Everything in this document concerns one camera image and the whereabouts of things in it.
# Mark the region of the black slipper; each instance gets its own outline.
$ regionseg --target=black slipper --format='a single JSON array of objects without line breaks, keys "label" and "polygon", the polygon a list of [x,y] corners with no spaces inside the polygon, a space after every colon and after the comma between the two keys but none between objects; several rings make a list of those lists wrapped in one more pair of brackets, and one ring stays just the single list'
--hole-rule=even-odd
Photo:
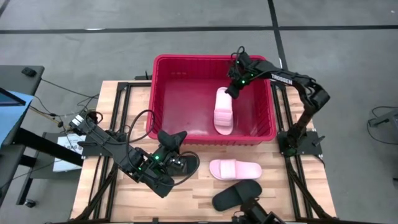
[{"label": "black slipper", "polygon": [[246,200],[260,196],[261,186],[254,180],[241,180],[216,194],[211,201],[215,210],[221,212],[237,205],[243,204]]}]

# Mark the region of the pink slipper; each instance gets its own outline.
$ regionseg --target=pink slipper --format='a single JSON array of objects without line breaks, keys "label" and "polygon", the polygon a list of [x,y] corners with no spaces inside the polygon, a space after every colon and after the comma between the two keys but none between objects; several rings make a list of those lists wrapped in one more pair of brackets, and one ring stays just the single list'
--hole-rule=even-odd
[{"label": "pink slipper", "polygon": [[262,169],[255,162],[215,159],[210,162],[210,173],[218,180],[244,180],[259,178]]},{"label": "pink slipper", "polygon": [[223,135],[232,133],[234,117],[232,113],[232,97],[225,93],[226,87],[218,88],[214,109],[214,126]]}]

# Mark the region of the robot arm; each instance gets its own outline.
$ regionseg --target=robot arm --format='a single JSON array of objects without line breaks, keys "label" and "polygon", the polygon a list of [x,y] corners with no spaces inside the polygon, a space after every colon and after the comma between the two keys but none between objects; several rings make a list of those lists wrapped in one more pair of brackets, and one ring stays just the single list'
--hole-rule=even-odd
[{"label": "robot arm", "polygon": [[273,79],[286,85],[294,86],[304,104],[304,112],[300,119],[287,132],[287,143],[292,148],[297,148],[300,139],[305,134],[307,124],[313,115],[318,112],[330,99],[329,94],[315,79],[298,73],[275,67],[272,63],[262,60],[251,60],[243,50],[236,53],[236,60],[228,72],[232,79],[225,91],[232,98],[239,96],[239,91],[257,79]]}]

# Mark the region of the slide sandal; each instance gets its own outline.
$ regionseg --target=slide sandal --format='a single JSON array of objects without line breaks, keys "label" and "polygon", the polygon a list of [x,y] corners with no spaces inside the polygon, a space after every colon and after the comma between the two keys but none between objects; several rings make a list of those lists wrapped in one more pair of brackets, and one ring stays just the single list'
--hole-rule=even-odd
[{"label": "slide sandal", "polygon": [[225,93],[226,87],[218,88],[214,109],[214,126],[222,135],[229,135],[234,128],[232,97]]},{"label": "slide sandal", "polygon": [[255,162],[215,159],[210,162],[210,173],[218,180],[244,180],[259,178],[262,169]]},{"label": "slide sandal", "polygon": [[242,205],[251,197],[258,197],[261,186],[254,180],[241,180],[216,194],[211,201],[215,210],[222,212],[237,205]]}]

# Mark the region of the wooden table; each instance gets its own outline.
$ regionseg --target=wooden table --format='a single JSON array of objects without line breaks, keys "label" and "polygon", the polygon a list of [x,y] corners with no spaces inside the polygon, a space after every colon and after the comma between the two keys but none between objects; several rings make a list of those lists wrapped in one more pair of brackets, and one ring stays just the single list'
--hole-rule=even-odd
[{"label": "wooden table", "polygon": [[[102,84],[96,110],[104,115],[104,120],[99,124],[103,129],[109,129],[117,84],[118,81],[104,81]],[[294,88],[287,88],[287,93],[293,121],[296,122],[303,111],[303,106]],[[149,87],[132,88],[126,124],[130,124],[140,111],[148,109],[149,96]],[[123,99],[124,96],[122,95],[118,121],[121,117]],[[287,127],[282,97],[279,96],[279,99],[284,125]],[[146,116],[139,119],[136,127],[134,127],[132,138],[142,136],[145,133],[146,119]],[[145,149],[147,152],[154,152],[157,149],[158,142],[145,138],[134,145]],[[195,151],[200,156],[200,167],[192,178],[174,187],[165,198],[160,198],[145,184],[137,184],[119,171],[111,220],[113,222],[151,222],[152,217],[159,217],[161,222],[231,221],[233,213],[238,211],[239,207],[217,212],[211,204],[211,199],[218,192],[235,184],[236,181],[216,180],[210,174],[209,163],[213,159],[237,158],[240,161],[257,162],[261,165],[262,175],[257,181],[263,188],[259,203],[264,209],[267,212],[273,211],[285,221],[294,221],[285,162],[279,154],[276,140],[258,146],[183,145],[181,151],[186,150]],[[97,157],[90,157],[83,164],[72,218],[79,215],[87,206],[97,160]],[[323,165],[313,156],[302,156],[302,163],[309,191],[326,212],[332,216],[336,215]],[[98,189],[100,172],[101,165],[98,169],[94,193]],[[304,217],[305,210],[299,189],[297,189],[297,195],[301,214]],[[100,217],[104,217],[107,196],[108,193],[106,192],[101,204]]]}]

